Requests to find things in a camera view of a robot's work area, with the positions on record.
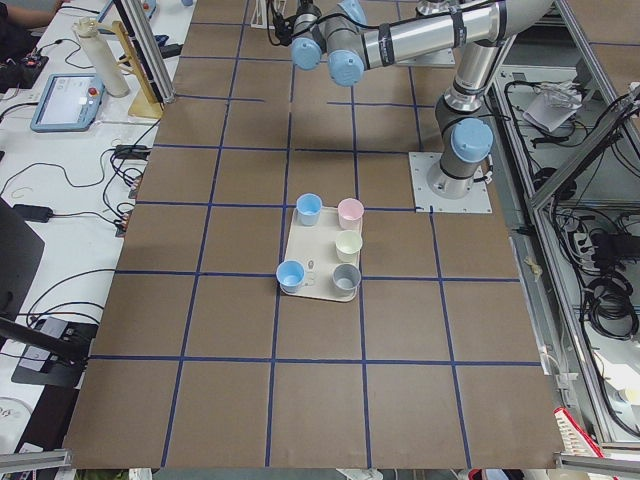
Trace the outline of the cream white cup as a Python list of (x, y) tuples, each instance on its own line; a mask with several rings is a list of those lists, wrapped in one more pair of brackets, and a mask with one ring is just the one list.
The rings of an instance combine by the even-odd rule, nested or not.
[(337, 256), (344, 263), (356, 262), (362, 246), (361, 234), (354, 230), (341, 231), (335, 239)]

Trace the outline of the blue cup back left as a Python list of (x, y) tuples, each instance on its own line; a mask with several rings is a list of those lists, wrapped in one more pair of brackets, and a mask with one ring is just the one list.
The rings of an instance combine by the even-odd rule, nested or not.
[(297, 218), (303, 226), (314, 226), (323, 208), (322, 199), (314, 193), (304, 193), (296, 200)]

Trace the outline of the blue cup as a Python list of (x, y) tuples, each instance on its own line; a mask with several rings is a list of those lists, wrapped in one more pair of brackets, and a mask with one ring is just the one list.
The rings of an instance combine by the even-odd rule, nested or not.
[(304, 193), (296, 200), (297, 218), (303, 226), (314, 226), (323, 208), (322, 199), (314, 193)]
[(303, 286), (306, 271), (297, 260), (285, 260), (276, 269), (276, 278), (280, 288), (287, 294), (294, 294)]

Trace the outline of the pink cup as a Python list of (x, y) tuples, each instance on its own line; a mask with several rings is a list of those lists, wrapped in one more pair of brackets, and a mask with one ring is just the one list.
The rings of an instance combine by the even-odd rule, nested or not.
[(337, 206), (339, 225), (344, 230), (359, 230), (364, 215), (363, 204), (355, 198), (345, 198)]

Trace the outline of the grey cup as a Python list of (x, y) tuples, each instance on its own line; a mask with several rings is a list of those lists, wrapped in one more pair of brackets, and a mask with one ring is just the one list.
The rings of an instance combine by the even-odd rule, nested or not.
[(354, 294), (360, 283), (360, 270), (348, 263), (338, 265), (332, 274), (332, 281), (336, 292), (340, 296), (348, 296)]

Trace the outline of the blue cup front left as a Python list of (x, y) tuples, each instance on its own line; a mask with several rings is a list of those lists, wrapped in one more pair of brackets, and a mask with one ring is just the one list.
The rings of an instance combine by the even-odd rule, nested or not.
[(276, 269), (276, 278), (280, 288), (287, 294), (294, 294), (303, 286), (306, 271), (297, 260), (285, 260)]

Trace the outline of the beige plastic tray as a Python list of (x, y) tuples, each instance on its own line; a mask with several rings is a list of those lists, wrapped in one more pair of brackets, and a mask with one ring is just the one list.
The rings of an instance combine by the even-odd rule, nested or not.
[[(344, 231), (339, 225), (337, 208), (323, 207), (319, 220), (314, 226), (303, 226), (294, 210), (286, 243), (285, 260), (297, 260), (303, 264), (306, 275), (298, 292), (288, 294), (318, 300), (349, 302), (357, 291), (348, 296), (340, 296), (333, 285), (334, 269), (343, 264), (336, 253), (335, 239)], [(359, 268), (356, 262), (348, 263)]]

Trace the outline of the wooden mug tree stand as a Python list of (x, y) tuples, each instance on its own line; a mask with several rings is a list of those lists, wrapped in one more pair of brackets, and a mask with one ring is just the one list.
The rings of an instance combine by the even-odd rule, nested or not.
[(124, 50), (124, 59), (118, 60), (117, 65), (122, 71), (133, 74), (140, 85), (140, 91), (131, 103), (128, 115), (139, 118), (160, 119), (163, 115), (163, 106), (152, 90), (152, 85), (144, 72), (124, 24), (121, 21), (114, 21), (111, 25), (98, 23), (97, 26), (116, 35)]

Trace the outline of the crumpled white paper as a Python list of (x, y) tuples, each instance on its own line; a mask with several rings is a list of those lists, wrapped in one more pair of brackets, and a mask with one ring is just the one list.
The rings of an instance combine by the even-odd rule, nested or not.
[(582, 107), (582, 95), (573, 81), (542, 82), (536, 85), (537, 97), (524, 111), (529, 124), (552, 133)]

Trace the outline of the blue teach pendant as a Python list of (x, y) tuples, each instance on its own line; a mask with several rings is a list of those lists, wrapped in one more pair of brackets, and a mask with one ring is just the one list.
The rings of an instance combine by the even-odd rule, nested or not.
[(52, 74), (30, 128), (37, 133), (87, 131), (96, 119), (103, 94), (104, 85), (95, 74)]

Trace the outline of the black power adapter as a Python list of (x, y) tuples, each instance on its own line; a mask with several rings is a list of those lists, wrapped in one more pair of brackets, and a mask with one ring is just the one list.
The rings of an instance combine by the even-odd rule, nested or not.
[(47, 223), (54, 217), (54, 212), (50, 207), (15, 204), (12, 209), (25, 221), (36, 223)]

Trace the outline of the black monitor stand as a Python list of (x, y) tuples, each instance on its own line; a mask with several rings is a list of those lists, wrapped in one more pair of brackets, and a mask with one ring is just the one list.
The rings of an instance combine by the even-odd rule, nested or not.
[(25, 345), (11, 380), (74, 388), (96, 336), (92, 324), (51, 315), (32, 327), (16, 322), (44, 252), (44, 241), (6, 202), (1, 203), (1, 340)]

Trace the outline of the person in black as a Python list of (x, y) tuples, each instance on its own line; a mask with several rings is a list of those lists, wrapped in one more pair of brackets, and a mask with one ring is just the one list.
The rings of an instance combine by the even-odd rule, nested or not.
[(32, 30), (46, 27), (62, 7), (64, 1), (55, 1), (48, 10), (30, 9), (1, 3), (1, 46), (28, 49), (37, 44)]

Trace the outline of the aluminium frame post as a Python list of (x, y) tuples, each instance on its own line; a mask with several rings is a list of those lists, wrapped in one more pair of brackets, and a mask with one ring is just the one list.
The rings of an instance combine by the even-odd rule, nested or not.
[(115, 0), (114, 4), (142, 63), (153, 99), (161, 104), (173, 103), (175, 89), (141, 2)]

